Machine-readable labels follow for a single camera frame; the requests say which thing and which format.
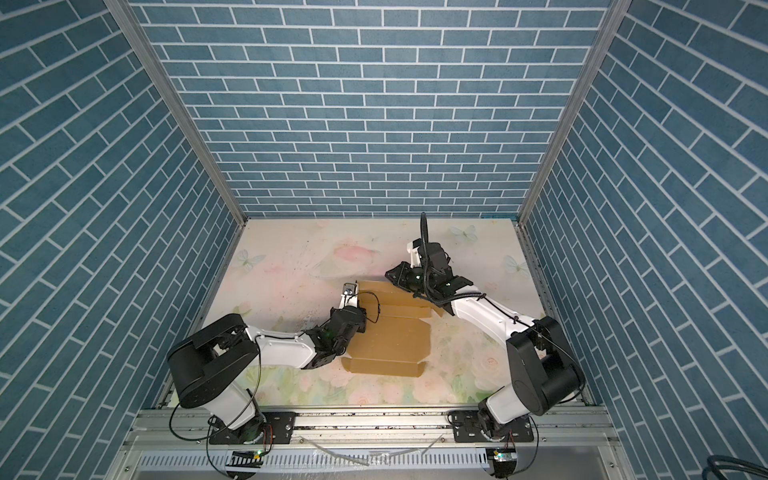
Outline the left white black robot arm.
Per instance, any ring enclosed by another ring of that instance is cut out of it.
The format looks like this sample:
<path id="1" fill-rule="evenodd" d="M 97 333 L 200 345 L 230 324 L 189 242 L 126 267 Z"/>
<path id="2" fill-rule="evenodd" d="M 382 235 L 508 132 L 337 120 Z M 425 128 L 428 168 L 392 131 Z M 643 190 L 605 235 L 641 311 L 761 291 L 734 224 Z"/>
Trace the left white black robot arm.
<path id="1" fill-rule="evenodd" d="M 213 444 L 248 444 L 265 438 L 267 419 L 256 390 L 236 379 L 252 363 L 312 370 L 346 353 L 357 333 L 366 330 L 366 311 L 354 304 L 330 310 L 330 317 L 308 330 L 289 335 L 246 325 L 227 314 L 171 347 L 167 363 L 185 409 L 205 408 L 213 417 Z"/>

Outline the aluminium front rail frame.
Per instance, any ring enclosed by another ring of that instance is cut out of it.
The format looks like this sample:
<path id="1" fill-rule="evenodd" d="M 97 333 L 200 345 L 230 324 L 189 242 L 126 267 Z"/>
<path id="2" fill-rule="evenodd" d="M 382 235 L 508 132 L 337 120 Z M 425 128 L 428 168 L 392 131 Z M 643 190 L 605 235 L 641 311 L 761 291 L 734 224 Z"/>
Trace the aluminium front rail frame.
<path id="1" fill-rule="evenodd" d="M 145 410 L 108 470 L 111 479 L 629 479 L 632 471 L 619 435 L 602 407 L 566 406 L 541 417 L 531 417 L 535 440 L 526 443 L 456 443 L 446 419 L 459 406 L 416 407 L 274 407 L 267 411 L 297 414 L 289 444 L 208 445 L 204 442 L 207 416 L 190 410 L 175 417 L 167 410 Z M 170 430 L 175 419 L 177 427 Z M 213 468 L 206 472 L 140 472 L 143 455 L 156 452 L 261 451 L 315 449 L 299 442 L 303 436 L 342 451 L 397 450 L 425 447 L 444 434 L 438 448 L 512 448 L 516 463 L 489 462 L 487 469 L 360 470 L 348 472 L 246 473 Z"/>

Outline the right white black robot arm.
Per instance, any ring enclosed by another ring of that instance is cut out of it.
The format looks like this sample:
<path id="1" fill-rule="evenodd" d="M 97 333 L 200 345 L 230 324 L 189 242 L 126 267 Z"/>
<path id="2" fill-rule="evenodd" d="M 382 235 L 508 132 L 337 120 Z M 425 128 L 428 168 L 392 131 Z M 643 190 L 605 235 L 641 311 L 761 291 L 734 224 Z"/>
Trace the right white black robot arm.
<path id="1" fill-rule="evenodd" d="M 453 273 L 450 256 L 437 242 L 416 239 L 410 255 L 385 273 L 395 287 L 464 320 L 506 347 L 510 383 L 478 404 L 486 436 L 499 439 L 514 421 L 541 416 L 581 393 L 586 377 L 559 322 L 522 315 Z"/>

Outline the right green circuit board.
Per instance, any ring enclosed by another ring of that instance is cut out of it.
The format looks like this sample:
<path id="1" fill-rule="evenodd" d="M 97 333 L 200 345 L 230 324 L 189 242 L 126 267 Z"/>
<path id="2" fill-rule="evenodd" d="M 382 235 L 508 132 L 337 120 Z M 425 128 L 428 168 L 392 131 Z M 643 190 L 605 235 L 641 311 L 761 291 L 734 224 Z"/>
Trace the right green circuit board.
<path id="1" fill-rule="evenodd" d="M 489 462 L 516 463 L 518 461 L 518 454 L 512 448 L 488 448 L 486 454 Z"/>

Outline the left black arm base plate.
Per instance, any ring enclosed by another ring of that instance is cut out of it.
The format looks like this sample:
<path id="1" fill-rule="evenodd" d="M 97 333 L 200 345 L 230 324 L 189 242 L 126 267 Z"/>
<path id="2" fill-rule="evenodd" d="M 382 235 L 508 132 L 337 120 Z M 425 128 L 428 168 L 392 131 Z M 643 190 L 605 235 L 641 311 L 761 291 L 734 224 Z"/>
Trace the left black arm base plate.
<path id="1" fill-rule="evenodd" d="M 213 445 L 272 445 L 289 444 L 297 414 L 292 411 L 262 412 L 237 429 L 225 428 L 215 420 L 208 442 Z"/>

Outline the floral table mat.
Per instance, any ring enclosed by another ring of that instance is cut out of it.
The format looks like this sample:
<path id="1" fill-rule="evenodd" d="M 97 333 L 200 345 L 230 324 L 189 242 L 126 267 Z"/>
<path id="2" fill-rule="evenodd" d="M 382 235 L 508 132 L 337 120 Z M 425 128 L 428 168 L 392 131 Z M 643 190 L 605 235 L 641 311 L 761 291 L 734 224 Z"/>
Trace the floral table mat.
<path id="1" fill-rule="evenodd" d="M 510 220 L 428 219 L 429 237 L 497 304 L 534 318 L 545 313 Z M 285 336 L 325 321 L 347 282 L 383 279 L 408 259 L 417 218 L 250 221 L 207 314 L 240 314 Z M 431 350 L 418 377 L 356 374 L 340 361 L 313 370 L 252 363 L 238 384 L 261 406 L 474 404 L 509 379 L 505 348 L 478 327 L 445 313 L 427 318 Z"/>

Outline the brown cardboard paper box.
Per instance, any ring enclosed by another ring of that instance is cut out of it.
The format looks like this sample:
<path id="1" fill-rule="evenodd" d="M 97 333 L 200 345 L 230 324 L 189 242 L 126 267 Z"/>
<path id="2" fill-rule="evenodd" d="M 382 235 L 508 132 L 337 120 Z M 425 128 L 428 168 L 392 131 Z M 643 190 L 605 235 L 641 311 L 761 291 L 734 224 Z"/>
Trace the brown cardboard paper box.
<path id="1" fill-rule="evenodd" d="M 438 309 L 388 282 L 361 281 L 358 290 L 358 305 L 369 320 L 350 341 L 343 368 L 355 374 L 421 376 L 431 352 L 428 319 Z"/>

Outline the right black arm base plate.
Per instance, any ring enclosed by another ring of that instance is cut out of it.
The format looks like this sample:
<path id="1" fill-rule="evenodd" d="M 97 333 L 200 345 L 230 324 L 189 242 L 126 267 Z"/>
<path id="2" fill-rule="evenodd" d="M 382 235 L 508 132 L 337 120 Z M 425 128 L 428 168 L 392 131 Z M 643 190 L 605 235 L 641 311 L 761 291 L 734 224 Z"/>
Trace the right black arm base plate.
<path id="1" fill-rule="evenodd" d="M 477 409 L 458 409 L 447 413 L 446 419 L 456 443 L 533 442 L 535 435 L 527 415 L 506 424 L 497 423 L 489 413 Z"/>

